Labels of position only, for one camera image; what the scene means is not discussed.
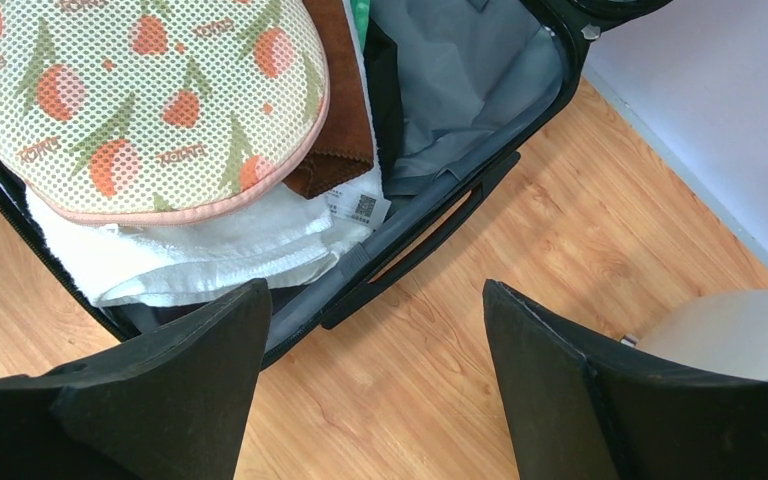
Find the baseboard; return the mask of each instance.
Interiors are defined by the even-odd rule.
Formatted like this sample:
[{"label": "baseboard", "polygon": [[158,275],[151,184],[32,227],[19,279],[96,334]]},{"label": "baseboard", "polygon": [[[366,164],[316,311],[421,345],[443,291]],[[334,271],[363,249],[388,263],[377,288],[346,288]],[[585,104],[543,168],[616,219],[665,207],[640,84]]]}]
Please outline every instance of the baseboard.
[{"label": "baseboard", "polygon": [[653,150],[666,162],[676,175],[699,197],[700,200],[720,219],[721,222],[740,240],[746,248],[768,268],[768,251],[758,240],[747,231],[743,225],[729,212],[722,202],[713,194],[693,171],[670,149],[649,126],[634,113],[634,110],[623,101],[611,87],[590,65],[584,66],[584,78],[593,85],[611,106],[622,116],[631,127],[645,140]]}]

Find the floor plank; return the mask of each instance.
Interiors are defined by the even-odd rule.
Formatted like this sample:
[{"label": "floor plank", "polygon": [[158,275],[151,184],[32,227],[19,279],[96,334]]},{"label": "floor plank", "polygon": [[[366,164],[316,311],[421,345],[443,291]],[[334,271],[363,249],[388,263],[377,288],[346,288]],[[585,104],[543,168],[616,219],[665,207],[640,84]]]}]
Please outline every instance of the floor plank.
[{"label": "floor plank", "polygon": [[[587,84],[420,267],[265,371],[238,478],[516,478],[485,279],[611,336],[700,295],[768,288],[755,259]],[[114,340],[0,218],[0,376]]]}]

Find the green cloth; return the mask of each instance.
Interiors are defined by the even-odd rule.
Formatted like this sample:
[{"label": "green cloth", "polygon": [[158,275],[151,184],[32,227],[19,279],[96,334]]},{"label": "green cloth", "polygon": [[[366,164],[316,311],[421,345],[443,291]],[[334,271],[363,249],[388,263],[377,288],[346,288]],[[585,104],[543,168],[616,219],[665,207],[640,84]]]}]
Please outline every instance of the green cloth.
[{"label": "green cloth", "polygon": [[371,0],[351,0],[352,15],[355,17],[355,27],[360,39],[360,49],[366,45],[366,31],[369,29],[369,2]]}]

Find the floral patterned bag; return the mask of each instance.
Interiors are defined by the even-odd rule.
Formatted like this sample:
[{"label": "floral patterned bag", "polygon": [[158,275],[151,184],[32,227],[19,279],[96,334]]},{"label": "floral patterned bag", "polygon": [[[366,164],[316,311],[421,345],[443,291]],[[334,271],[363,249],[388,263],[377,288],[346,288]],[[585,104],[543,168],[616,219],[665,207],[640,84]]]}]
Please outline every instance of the floral patterned bag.
[{"label": "floral patterned bag", "polygon": [[76,223],[248,205],[304,158],[328,100],[299,0],[0,0],[0,159]]}]

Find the brown towel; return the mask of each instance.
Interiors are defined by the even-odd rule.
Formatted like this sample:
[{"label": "brown towel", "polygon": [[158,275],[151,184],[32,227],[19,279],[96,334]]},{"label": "brown towel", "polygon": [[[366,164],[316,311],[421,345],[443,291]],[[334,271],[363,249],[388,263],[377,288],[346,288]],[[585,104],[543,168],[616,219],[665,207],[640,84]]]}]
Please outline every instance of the brown towel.
[{"label": "brown towel", "polygon": [[375,152],[343,0],[304,0],[328,58],[331,104],[313,148],[284,183],[313,198],[372,169]]}]

